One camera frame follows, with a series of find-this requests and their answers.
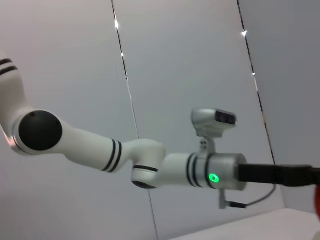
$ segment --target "black cable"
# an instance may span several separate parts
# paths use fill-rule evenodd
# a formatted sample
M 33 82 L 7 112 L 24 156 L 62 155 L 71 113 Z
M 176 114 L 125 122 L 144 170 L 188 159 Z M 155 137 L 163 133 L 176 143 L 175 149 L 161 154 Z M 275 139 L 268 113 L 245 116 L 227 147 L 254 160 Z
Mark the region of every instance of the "black cable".
M 262 197 L 262 198 L 260 198 L 258 200 L 255 200 L 253 202 L 249 202 L 247 204 L 231 201 L 229 203 L 229 207 L 238 208 L 238 209 L 246 209 L 247 207 L 250 207 L 250 206 L 258 204 L 258 203 L 261 203 L 262 201 L 266 200 L 267 198 L 269 198 L 276 191 L 276 189 L 277 189 L 277 185 L 274 184 L 272 190 L 267 195 L 265 195 L 264 197 Z

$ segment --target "robotic arm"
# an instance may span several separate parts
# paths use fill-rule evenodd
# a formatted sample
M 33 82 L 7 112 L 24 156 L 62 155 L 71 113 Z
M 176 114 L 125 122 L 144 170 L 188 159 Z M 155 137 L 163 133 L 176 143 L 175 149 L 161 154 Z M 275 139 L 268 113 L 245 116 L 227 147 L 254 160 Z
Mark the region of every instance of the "robotic arm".
M 116 173 L 131 160 L 131 181 L 136 186 L 218 189 L 222 209 L 248 206 L 225 198 L 225 190 L 242 191 L 247 182 L 289 187 L 320 184 L 320 170 L 309 165 L 247 164 L 242 154 L 216 153 L 214 138 L 236 126 L 233 113 L 199 108 L 192 111 L 191 121 L 201 138 L 199 152 L 168 156 L 164 146 L 153 140 L 119 142 L 74 128 L 28 103 L 18 68 L 0 50 L 0 124 L 10 147 L 20 155 L 63 154 L 76 164 L 108 173 Z

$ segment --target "gray wall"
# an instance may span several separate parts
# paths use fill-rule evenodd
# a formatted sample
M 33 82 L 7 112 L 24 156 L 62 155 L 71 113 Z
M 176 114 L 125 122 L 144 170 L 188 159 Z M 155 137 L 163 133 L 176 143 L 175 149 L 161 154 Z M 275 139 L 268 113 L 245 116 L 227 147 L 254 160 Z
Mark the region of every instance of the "gray wall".
M 320 1 L 240 0 L 277 164 L 320 167 Z M 314 187 L 283 188 L 289 208 L 314 211 Z
M 198 150 L 193 107 L 238 115 L 219 152 L 272 164 L 237 4 L 233 0 L 116 0 L 130 93 L 110 1 L 3 0 L 0 45 L 35 107 L 77 128 L 129 141 L 150 138 L 168 153 Z M 131 106 L 134 104 L 137 129 Z M 3 239 L 156 239 L 149 194 L 131 165 L 106 174 L 61 155 L 22 157 L 0 137 Z M 228 192 L 250 202 L 270 190 Z M 249 209 L 218 209 L 218 192 L 167 186 L 151 191 L 159 239 L 283 208 L 280 191 Z
M 168 153 L 196 152 L 191 109 L 220 108 L 237 114 L 238 127 L 217 140 L 217 150 L 272 164 L 236 1 L 114 3 L 140 138 L 164 143 Z M 270 189 L 249 184 L 227 196 L 248 203 Z M 151 199 L 161 240 L 283 207 L 280 191 L 247 210 L 220 210 L 210 189 L 166 186 Z

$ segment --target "green led light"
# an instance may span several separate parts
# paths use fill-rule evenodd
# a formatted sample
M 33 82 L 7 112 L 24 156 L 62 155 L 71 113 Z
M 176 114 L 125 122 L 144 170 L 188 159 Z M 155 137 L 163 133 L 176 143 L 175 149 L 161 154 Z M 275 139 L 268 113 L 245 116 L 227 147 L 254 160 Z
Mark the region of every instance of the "green led light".
M 214 173 L 209 174 L 209 179 L 211 182 L 218 183 L 220 181 L 219 177 Z

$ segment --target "camera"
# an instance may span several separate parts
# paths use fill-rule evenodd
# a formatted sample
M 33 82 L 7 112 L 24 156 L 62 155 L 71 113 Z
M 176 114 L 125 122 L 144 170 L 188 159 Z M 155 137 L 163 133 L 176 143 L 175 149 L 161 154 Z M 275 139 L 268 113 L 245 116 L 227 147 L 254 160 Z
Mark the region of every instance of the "camera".
M 222 138 L 225 130 L 236 126 L 237 116 L 220 109 L 194 108 L 191 121 L 198 137 Z

